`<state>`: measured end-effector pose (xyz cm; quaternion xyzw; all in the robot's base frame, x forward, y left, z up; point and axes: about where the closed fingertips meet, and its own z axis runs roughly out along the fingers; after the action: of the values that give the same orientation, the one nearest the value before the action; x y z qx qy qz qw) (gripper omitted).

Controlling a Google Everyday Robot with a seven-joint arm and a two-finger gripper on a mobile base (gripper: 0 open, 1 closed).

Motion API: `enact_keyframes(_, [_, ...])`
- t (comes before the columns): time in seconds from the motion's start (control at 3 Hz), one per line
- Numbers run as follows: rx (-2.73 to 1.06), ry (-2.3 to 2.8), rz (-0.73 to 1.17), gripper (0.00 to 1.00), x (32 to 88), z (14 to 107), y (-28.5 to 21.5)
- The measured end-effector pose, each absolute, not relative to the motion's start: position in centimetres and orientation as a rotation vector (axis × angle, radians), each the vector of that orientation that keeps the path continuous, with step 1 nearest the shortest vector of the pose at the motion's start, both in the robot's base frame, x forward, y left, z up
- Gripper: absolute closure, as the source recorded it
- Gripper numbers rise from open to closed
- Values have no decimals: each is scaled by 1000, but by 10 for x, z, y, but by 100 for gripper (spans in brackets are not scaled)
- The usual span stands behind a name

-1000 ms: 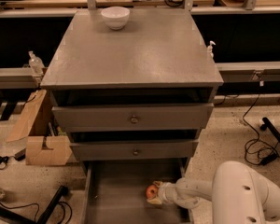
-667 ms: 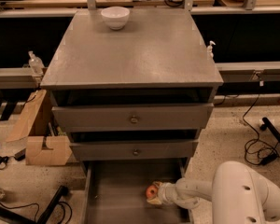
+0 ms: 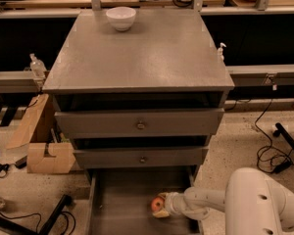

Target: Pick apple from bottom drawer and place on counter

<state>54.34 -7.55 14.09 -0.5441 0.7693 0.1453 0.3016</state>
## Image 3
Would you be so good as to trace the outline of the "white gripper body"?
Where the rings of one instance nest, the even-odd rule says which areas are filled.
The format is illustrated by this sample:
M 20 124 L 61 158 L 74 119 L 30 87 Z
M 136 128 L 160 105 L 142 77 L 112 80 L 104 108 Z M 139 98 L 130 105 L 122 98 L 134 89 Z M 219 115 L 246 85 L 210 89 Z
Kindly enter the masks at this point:
M 184 195 L 177 192 L 169 192 L 165 198 L 165 210 L 170 215 L 182 215 L 185 209 Z

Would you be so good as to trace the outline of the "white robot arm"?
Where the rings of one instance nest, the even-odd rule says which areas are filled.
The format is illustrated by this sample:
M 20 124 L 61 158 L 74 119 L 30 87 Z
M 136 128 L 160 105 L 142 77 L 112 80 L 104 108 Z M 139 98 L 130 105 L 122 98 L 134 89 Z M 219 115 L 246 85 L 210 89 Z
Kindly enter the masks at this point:
M 189 187 L 164 192 L 151 203 L 156 218 L 183 215 L 203 220 L 214 209 L 225 214 L 226 235 L 282 235 L 294 231 L 294 193 L 263 172 L 235 170 L 222 190 Z

